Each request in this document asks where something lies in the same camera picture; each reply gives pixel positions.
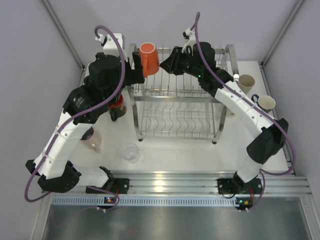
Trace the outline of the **black mug with orange print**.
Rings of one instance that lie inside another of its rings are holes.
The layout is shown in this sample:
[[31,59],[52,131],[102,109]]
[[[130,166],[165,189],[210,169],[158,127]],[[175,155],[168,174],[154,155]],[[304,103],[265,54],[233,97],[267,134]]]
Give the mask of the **black mug with orange print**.
[[108,105],[108,112],[112,122],[116,122],[118,118],[123,117],[127,112],[123,95],[119,96],[119,99],[114,104]]

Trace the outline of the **steel two-tier dish rack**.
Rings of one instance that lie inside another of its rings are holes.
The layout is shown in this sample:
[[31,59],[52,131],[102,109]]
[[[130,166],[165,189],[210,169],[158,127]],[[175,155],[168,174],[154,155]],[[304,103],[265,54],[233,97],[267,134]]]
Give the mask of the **steel two-tier dish rack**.
[[138,141],[148,137],[209,140],[222,135],[227,108],[205,92],[194,76],[160,69],[128,87]]

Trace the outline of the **beige paper cup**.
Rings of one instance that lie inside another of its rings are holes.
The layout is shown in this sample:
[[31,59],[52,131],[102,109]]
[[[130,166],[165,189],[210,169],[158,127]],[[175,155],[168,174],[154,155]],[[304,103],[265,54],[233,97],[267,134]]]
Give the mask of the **beige paper cup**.
[[239,76],[237,85],[242,90],[243,93],[247,94],[255,85],[255,79],[248,74],[243,74]]

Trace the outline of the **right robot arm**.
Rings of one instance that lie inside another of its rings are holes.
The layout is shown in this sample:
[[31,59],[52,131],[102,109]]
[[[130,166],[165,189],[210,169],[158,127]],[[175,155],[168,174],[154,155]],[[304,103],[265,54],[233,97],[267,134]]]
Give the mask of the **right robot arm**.
[[253,140],[246,147],[244,163],[229,185],[231,193],[245,193],[267,160],[284,146],[289,124],[284,118],[276,120],[265,113],[243,93],[234,78],[218,67],[215,53],[208,42],[188,46],[186,50],[176,46],[160,67],[168,74],[197,78],[200,87],[230,109],[248,129]]

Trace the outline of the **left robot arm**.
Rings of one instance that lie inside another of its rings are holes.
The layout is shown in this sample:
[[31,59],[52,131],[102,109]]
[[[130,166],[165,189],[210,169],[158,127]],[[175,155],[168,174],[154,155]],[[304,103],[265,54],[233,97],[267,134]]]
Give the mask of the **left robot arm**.
[[138,51],[132,53],[134,66],[124,56],[98,52],[88,66],[88,76],[65,101],[57,127],[42,153],[25,164],[39,187],[50,193],[66,193],[74,187],[96,187],[103,193],[114,188],[115,178],[104,166],[82,167],[70,156],[80,141],[91,138],[93,125],[104,113],[112,120],[125,113],[122,90],[143,84],[144,67]]

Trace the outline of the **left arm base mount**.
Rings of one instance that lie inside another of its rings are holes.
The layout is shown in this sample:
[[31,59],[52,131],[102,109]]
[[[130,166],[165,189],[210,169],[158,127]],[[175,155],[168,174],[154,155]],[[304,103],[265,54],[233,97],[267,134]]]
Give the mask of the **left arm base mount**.
[[86,194],[102,194],[104,191],[109,191],[114,194],[127,194],[130,186],[129,178],[115,178],[109,180],[103,187],[86,187]]

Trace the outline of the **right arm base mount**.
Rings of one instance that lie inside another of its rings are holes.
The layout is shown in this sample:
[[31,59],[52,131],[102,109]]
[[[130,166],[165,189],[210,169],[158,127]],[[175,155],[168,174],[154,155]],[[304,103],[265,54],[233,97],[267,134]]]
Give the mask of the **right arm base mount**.
[[219,195],[227,199],[231,199],[238,194],[250,196],[254,194],[250,184],[233,178],[218,178],[217,187]]

